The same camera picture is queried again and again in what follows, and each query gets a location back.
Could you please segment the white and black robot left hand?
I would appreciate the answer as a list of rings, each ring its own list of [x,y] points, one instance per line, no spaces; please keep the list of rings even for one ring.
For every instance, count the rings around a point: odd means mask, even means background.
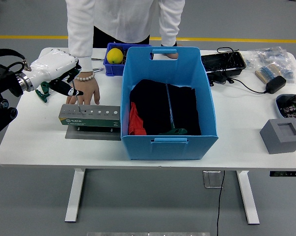
[[[83,95],[82,91],[69,85],[81,71],[77,57],[60,49],[53,49],[35,60],[30,67],[27,77],[34,89],[42,82],[48,82],[51,89],[63,95]]]

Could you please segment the person's right hand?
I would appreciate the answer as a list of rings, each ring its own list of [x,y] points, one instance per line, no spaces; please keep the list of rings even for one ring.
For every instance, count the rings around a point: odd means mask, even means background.
[[[80,90],[83,92],[83,95],[77,96],[68,96],[66,99],[66,104],[75,104],[76,101],[80,105],[90,105],[91,99],[94,99],[94,103],[96,105],[100,104],[100,91],[99,86],[96,79],[90,79],[88,81],[80,81],[75,79],[74,80],[76,90]]]

